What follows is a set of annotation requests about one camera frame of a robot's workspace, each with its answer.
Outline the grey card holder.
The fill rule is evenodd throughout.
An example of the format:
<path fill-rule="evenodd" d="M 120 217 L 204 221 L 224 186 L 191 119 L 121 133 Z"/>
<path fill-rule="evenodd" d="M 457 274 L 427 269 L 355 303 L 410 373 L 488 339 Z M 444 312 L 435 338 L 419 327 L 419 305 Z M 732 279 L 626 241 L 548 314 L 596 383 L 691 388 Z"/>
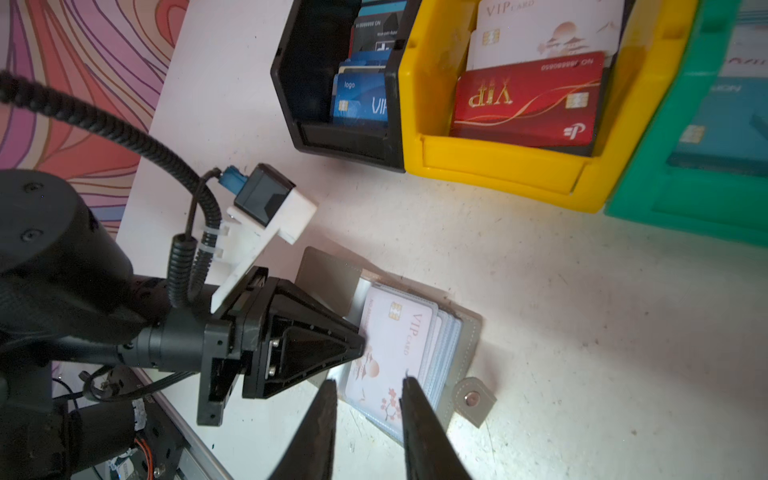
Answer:
<path fill-rule="evenodd" d="M 436 303 L 438 311 L 426 356 L 428 364 L 418 383 L 442 428 L 448 427 L 454 414 L 460 414 L 475 426 L 485 421 L 496 402 L 495 396 L 481 380 L 468 374 L 480 340 L 479 316 L 453 305 L 439 290 L 386 273 L 365 261 L 355 262 L 314 247 L 304 252 L 297 284 L 358 327 L 359 332 L 365 298 L 374 284 Z M 339 398 L 349 405 L 343 398 L 343 389 L 353 361 L 314 376 L 312 384 L 318 386 L 326 379 L 335 380 Z M 384 433 L 397 443 L 403 441 Z"/>

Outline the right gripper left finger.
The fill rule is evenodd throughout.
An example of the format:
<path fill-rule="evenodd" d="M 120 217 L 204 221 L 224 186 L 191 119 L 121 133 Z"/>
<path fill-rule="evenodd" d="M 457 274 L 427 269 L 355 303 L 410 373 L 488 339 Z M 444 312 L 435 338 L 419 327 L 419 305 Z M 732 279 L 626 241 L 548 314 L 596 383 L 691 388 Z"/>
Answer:
<path fill-rule="evenodd" d="M 337 408 L 336 381 L 325 380 L 270 479 L 332 478 Z"/>

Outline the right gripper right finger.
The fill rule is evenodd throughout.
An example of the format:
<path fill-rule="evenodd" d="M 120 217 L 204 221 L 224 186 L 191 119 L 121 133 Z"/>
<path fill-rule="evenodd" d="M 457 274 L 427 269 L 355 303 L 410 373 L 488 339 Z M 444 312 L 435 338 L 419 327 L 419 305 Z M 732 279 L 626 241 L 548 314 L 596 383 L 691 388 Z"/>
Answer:
<path fill-rule="evenodd" d="M 406 478 L 469 480 L 416 378 L 403 380 L 400 405 Z"/>

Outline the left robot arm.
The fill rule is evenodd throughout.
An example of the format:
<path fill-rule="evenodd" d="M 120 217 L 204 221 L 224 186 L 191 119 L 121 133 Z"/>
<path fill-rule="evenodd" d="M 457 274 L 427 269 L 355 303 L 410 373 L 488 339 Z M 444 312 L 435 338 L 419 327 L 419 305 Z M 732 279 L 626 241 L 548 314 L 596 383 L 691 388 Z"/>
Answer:
<path fill-rule="evenodd" d="M 315 213 L 291 181 L 259 165 L 233 186 L 224 226 L 206 178 L 180 180 L 202 235 L 176 235 L 166 276 L 151 278 L 67 181 L 2 172 L 3 478 L 67 479 L 144 446 L 137 405 L 190 376 L 198 423 L 218 426 L 235 384 L 266 399 L 362 355 L 356 327 L 255 264 Z"/>

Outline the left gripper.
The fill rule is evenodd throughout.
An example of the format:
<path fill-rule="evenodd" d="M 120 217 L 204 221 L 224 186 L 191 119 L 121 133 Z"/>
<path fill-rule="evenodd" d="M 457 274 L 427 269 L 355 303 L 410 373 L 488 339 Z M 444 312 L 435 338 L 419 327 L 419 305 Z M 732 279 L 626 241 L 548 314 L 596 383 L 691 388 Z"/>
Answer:
<path fill-rule="evenodd" d="M 196 422 L 220 426 L 241 380 L 245 399 L 268 399 L 360 358 L 366 341 L 288 280 L 253 267 L 204 329 Z"/>

